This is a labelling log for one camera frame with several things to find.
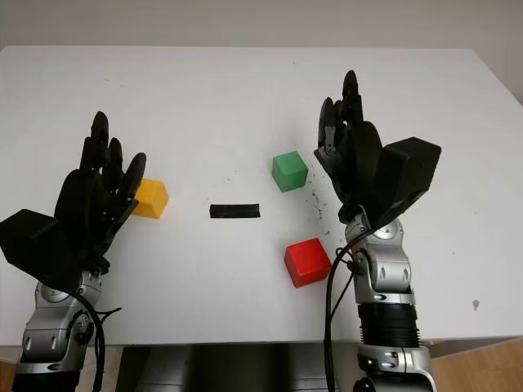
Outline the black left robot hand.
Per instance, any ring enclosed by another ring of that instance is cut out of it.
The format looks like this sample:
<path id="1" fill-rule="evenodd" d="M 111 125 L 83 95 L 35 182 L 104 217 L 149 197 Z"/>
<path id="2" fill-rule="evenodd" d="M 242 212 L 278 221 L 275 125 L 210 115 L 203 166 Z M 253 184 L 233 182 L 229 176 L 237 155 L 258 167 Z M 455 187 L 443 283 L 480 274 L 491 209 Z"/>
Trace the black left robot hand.
<path id="1" fill-rule="evenodd" d="M 97 112 L 79 168 L 65 178 L 54 212 L 82 269 L 108 273 L 105 254 L 138 204 L 145 165 L 146 155 L 138 153 L 123 170 L 121 143 L 110 137 L 106 115 Z"/>

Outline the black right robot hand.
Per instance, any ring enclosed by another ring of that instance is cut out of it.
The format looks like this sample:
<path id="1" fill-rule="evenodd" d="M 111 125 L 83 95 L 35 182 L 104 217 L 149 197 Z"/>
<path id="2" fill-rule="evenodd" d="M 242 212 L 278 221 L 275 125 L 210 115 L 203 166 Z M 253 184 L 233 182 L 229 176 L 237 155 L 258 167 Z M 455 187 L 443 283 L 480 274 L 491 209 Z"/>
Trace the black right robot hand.
<path id="1" fill-rule="evenodd" d="M 342 203 L 338 218 L 343 224 L 364 204 L 381 151 L 377 129 L 364 120 L 357 78 L 350 70 L 343 81 L 342 98 L 334 101 L 328 97 L 322 104 L 314 151 Z"/>

